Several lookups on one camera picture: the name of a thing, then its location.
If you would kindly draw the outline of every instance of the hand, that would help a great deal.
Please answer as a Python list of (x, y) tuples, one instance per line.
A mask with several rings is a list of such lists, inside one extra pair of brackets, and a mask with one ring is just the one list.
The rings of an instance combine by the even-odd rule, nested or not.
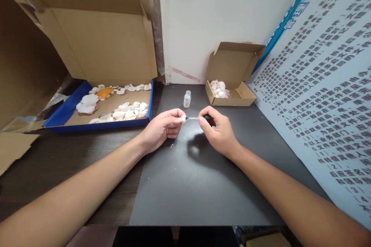
[(157, 150), (166, 138), (178, 137), (182, 127), (182, 115), (185, 113), (177, 109), (162, 112), (157, 115), (148, 126), (138, 135), (140, 144), (145, 147), (145, 154)]
[[(209, 114), (215, 123), (215, 129), (213, 129), (209, 123), (205, 120), (204, 116)], [(237, 141), (231, 123), (228, 117), (222, 115), (216, 111), (213, 107), (208, 106), (201, 110), (198, 115), (198, 121), (200, 127), (204, 131), (210, 144), (225, 157), (231, 159), (234, 152), (240, 147), (240, 143)]]

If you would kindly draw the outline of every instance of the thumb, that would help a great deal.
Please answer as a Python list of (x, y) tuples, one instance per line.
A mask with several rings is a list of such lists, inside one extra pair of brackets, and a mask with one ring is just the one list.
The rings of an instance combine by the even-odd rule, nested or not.
[(204, 117), (199, 117), (198, 122), (200, 124), (200, 127), (204, 131), (205, 135), (209, 137), (211, 133), (214, 131), (211, 125), (207, 122), (207, 120)]
[(182, 118), (176, 118), (173, 116), (165, 117), (162, 119), (162, 125), (168, 127), (171, 124), (179, 124), (182, 122)]

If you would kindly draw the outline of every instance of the clear bottle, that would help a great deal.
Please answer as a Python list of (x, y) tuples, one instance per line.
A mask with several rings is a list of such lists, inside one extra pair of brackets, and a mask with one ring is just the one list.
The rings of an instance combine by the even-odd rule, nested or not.
[(183, 106), (184, 108), (189, 108), (190, 104), (191, 104), (191, 91), (186, 91), (184, 95)]

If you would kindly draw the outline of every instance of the poster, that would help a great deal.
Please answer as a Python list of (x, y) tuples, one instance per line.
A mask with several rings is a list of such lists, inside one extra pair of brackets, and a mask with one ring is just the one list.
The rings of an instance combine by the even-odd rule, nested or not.
[(247, 84), (331, 200), (371, 230), (371, 0), (301, 0)]

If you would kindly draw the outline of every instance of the desk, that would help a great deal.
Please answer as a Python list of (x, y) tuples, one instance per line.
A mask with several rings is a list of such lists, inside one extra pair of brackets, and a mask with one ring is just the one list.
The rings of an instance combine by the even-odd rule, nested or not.
[[(165, 87), (159, 112), (182, 108), (188, 117), (209, 104), (202, 85)], [(238, 141), (320, 196), (326, 193), (256, 105), (215, 107), (229, 117)], [(280, 225), (282, 219), (250, 180), (216, 152), (198, 121), (188, 120), (176, 140), (146, 158), (130, 225)]]
[[(204, 86), (155, 86), (154, 110), (182, 108), (191, 90), (196, 117), (207, 106)], [(260, 110), (216, 107), (229, 116), (237, 139), (274, 166), (329, 199)], [(0, 177), (0, 221), (129, 141), (143, 127), (41, 136)], [(197, 121), (176, 140), (142, 159), (119, 183), (87, 225), (277, 225), (282, 220), (247, 177), (215, 152)]]

